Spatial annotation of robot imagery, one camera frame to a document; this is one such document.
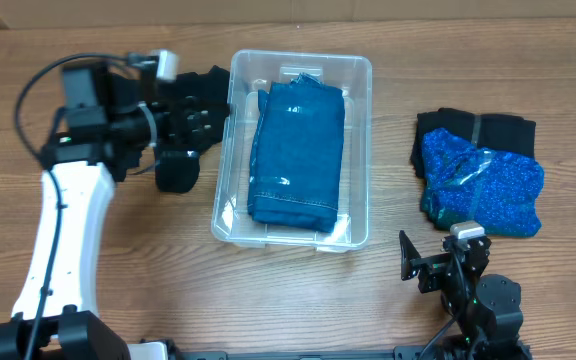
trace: folded clothes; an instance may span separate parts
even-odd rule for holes
[[[424,136],[422,154],[427,185],[421,209],[437,228],[475,220],[488,234],[527,237],[539,231],[535,200],[544,171],[535,159],[477,149],[443,128]]]
[[[473,141],[478,148],[503,150],[535,157],[535,122],[520,116],[503,114],[475,115],[466,111],[441,108],[417,114],[417,133],[410,162],[418,178],[424,177],[421,143],[424,135],[439,128],[462,139]]]
[[[301,74],[259,90],[250,154],[254,221],[331,232],[337,221],[344,142],[342,92]]]

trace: plastic bin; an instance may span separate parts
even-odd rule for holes
[[[362,248],[370,229],[372,65],[361,56],[241,50],[232,58],[212,232],[245,247],[307,245],[320,251]],[[259,119],[257,90],[305,72],[340,88],[346,108],[339,212],[332,233],[256,223],[247,213],[249,158]]]

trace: folded blue clothing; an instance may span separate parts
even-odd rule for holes
[[[301,74],[259,90],[250,153],[254,221],[331,232],[337,221],[344,143],[342,92]]]
[[[440,128],[422,142],[426,189],[421,209],[440,229],[475,220],[486,233],[534,236],[541,228],[535,200],[544,171],[533,158],[477,149]]]

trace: clear plastic container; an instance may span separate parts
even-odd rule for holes
[[[343,91],[346,108],[339,211],[332,233],[254,222],[247,212],[249,159],[257,129],[257,90],[288,83],[300,73]],[[361,56],[241,50],[232,58],[212,232],[245,247],[314,246],[320,251],[362,248],[370,230],[372,65]]]

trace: wooden tabletop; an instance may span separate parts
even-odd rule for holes
[[[408,157],[415,115],[448,106],[537,122],[543,228],[531,239],[493,237],[486,273],[522,285],[521,336],[538,359],[576,358],[576,19],[0,31],[0,322],[23,286],[41,210],[40,169],[12,129],[17,93],[62,56],[156,48],[197,72],[229,68],[242,48],[370,59],[372,236],[346,254],[216,240],[220,146],[202,156],[188,194],[158,193],[152,175],[129,178],[108,211],[97,276],[101,317],[126,341],[171,337],[183,349],[231,353],[427,342],[448,317],[439,293],[400,280],[397,233],[422,255],[439,250],[444,234],[418,210],[422,183]],[[62,101],[57,74],[33,90],[23,121],[37,143]]]

